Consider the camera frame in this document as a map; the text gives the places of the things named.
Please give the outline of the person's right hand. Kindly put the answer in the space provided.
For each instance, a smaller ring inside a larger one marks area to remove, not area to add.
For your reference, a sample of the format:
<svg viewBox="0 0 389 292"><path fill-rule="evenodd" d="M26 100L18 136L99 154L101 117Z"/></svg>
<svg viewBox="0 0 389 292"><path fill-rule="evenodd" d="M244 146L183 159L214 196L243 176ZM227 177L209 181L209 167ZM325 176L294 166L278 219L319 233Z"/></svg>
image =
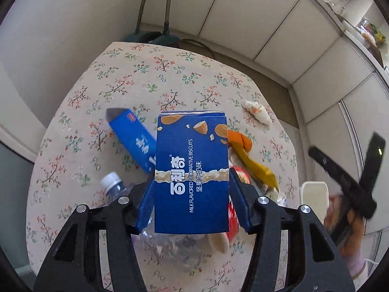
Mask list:
<svg viewBox="0 0 389 292"><path fill-rule="evenodd" d="M343 196L333 194L329 197L329 206L324 218L324 227L330 231L339 223L340 208ZM365 269L365 258L361 250L363 236L365 234L365 221L352 209L347 213L347 223L345 224L344 243L340 245L340 255L343 257L346 266L353 279L359 277Z"/></svg>

